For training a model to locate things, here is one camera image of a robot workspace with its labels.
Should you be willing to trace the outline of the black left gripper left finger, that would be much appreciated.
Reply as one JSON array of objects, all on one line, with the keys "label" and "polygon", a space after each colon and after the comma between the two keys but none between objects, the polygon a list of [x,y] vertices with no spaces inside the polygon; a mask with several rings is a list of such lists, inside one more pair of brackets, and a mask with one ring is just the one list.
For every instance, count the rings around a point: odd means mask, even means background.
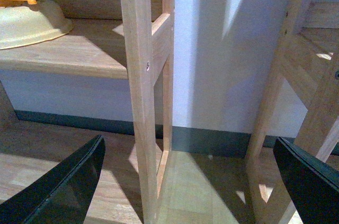
[{"label": "black left gripper left finger", "polygon": [[83,223],[100,179],[105,141],[96,136],[1,204],[1,223]]}]

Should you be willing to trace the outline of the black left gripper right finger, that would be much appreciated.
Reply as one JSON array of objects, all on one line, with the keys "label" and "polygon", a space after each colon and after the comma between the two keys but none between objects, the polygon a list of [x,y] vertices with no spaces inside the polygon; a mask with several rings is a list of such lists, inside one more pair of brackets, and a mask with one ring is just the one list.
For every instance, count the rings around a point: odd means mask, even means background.
[{"label": "black left gripper right finger", "polygon": [[338,223],[338,171],[282,137],[273,153],[303,223]]}]

